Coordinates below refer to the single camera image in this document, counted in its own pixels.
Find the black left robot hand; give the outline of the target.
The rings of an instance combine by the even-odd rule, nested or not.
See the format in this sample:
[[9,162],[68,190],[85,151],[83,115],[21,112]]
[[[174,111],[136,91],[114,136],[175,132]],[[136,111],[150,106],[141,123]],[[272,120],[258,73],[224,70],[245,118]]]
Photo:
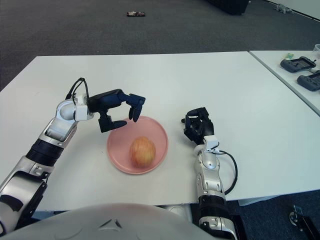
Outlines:
[[121,106],[125,102],[130,106],[128,119],[135,123],[138,121],[146,98],[125,94],[121,89],[115,89],[101,94],[91,96],[87,100],[87,106],[91,113],[99,113],[98,119],[100,131],[102,133],[121,128],[127,124],[125,120],[112,121],[112,117],[107,114],[109,109]]

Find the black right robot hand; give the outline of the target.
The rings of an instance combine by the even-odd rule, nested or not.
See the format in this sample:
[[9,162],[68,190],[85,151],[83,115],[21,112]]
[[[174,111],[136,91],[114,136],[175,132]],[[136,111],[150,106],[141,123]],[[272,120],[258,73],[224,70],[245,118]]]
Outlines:
[[205,107],[196,108],[186,113],[181,119],[184,135],[197,145],[203,145],[205,136],[214,135],[214,125]]

